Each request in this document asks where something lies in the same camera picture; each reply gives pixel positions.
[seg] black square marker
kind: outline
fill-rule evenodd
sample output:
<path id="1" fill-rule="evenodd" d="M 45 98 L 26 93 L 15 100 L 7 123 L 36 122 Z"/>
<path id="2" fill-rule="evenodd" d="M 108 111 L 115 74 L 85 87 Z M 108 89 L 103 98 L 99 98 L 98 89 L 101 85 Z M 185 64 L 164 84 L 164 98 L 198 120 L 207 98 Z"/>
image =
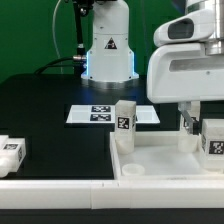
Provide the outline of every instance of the black square marker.
<path id="1" fill-rule="evenodd" d="M 111 107 L 110 106 L 92 106 L 91 112 L 93 112 L 93 113 L 110 113 Z"/>
<path id="2" fill-rule="evenodd" d="M 224 155 L 224 142 L 210 141 L 209 155 Z"/>
<path id="3" fill-rule="evenodd" d="M 111 115 L 110 114 L 91 114 L 90 121 L 111 121 Z"/>

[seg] white cube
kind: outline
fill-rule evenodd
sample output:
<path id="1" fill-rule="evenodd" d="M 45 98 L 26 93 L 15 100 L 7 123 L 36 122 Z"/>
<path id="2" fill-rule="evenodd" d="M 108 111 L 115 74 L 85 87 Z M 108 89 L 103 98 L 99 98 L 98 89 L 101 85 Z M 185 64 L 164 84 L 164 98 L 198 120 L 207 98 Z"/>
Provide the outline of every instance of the white cube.
<path id="1" fill-rule="evenodd" d="M 204 119 L 200 161 L 206 169 L 224 169 L 224 120 Z"/>
<path id="2" fill-rule="evenodd" d="M 135 129 L 136 102 L 119 100 L 115 105 L 115 140 L 119 153 L 134 150 Z"/>

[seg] white block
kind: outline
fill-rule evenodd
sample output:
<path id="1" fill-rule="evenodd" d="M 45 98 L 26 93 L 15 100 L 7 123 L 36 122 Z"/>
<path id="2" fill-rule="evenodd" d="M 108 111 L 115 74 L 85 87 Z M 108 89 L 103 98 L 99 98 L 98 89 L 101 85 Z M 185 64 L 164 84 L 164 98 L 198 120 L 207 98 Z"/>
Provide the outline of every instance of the white block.
<path id="1" fill-rule="evenodd" d="M 91 197 L 92 209 L 130 208 L 129 181 L 93 181 Z"/>
<path id="2" fill-rule="evenodd" d="M 206 169 L 224 169 L 224 120 L 205 119 L 202 124 L 200 162 Z"/>
<path id="3" fill-rule="evenodd" d="M 136 102 L 119 100 L 115 105 L 115 140 L 120 154 L 134 151 Z"/>
<path id="4" fill-rule="evenodd" d="M 17 172 L 26 155 L 24 139 L 8 139 L 0 148 L 0 178 Z"/>

